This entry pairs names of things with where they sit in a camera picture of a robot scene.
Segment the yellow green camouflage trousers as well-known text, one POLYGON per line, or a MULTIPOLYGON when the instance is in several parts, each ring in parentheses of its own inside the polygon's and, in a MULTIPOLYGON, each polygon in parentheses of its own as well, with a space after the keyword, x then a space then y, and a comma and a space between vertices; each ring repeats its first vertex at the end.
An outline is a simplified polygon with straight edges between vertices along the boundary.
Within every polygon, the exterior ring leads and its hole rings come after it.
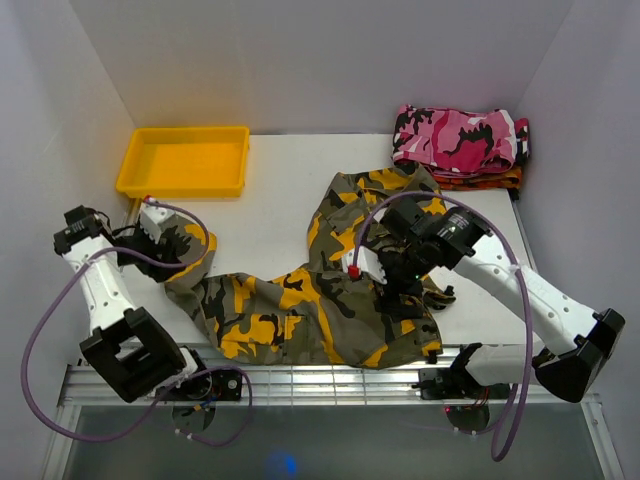
POLYGON ((366 247, 400 250, 388 230, 370 219, 390 196, 434 192, 438 184, 418 163, 357 174, 329 184, 307 231, 308 259, 271 280, 246 273, 211 275, 205 263, 165 282, 168 298, 225 358, 254 365, 348 365, 385 369, 442 350, 433 312, 452 304, 452 287, 423 278, 424 316, 393 323, 382 312, 380 285, 368 275, 352 280, 341 257, 366 247))

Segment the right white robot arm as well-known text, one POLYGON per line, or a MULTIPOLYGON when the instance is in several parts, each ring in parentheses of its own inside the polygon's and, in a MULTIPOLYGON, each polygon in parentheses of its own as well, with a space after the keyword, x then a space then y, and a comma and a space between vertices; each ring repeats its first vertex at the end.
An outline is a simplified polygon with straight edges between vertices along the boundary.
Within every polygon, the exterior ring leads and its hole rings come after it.
POLYGON ((386 284, 408 286, 446 268, 479 286, 525 325, 522 345, 463 347, 442 377, 464 397, 485 387, 534 381, 555 397, 580 402, 609 361, 625 326, 612 308, 596 311, 521 264, 506 237, 481 213, 456 203, 441 216, 424 212, 420 192, 397 194, 375 212, 399 241, 380 264, 386 284))

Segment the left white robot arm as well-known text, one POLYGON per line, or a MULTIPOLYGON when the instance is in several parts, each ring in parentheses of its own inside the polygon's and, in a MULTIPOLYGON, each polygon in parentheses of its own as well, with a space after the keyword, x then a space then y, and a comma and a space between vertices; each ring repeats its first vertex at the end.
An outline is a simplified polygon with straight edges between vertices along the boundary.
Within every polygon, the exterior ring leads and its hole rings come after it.
POLYGON ((54 251, 77 272, 88 307, 89 336, 80 344, 85 360, 128 403, 171 389, 194 400, 205 397, 210 372, 194 350, 179 346, 135 305, 121 269, 133 265, 158 283, 178 279, 214 252, 214 235, 186 210, 152 198, 129 228, 112 229, 106 216, 83 205, 64 218, 54 251))

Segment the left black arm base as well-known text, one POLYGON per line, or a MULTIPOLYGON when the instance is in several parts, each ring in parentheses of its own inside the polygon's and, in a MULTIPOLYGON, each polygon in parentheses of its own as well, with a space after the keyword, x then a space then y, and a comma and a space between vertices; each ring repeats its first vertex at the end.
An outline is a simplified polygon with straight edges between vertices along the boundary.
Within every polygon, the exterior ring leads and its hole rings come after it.
POLYGON ((166 401, 237 401, 242 395, 242 375, 231 368, 206 373, 174 386, 156 389, 155 396, 166 401))

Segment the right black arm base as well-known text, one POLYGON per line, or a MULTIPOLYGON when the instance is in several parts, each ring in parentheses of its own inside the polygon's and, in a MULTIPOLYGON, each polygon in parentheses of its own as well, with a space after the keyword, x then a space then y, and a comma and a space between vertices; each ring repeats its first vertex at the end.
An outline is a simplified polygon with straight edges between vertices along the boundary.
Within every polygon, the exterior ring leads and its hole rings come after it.
POLYGON ((470 375, 451 368, 425 368, 418 371, 418 381, 411 386, 423 400, 502 400, 511 387, 499 383, 480 385, 470 375))

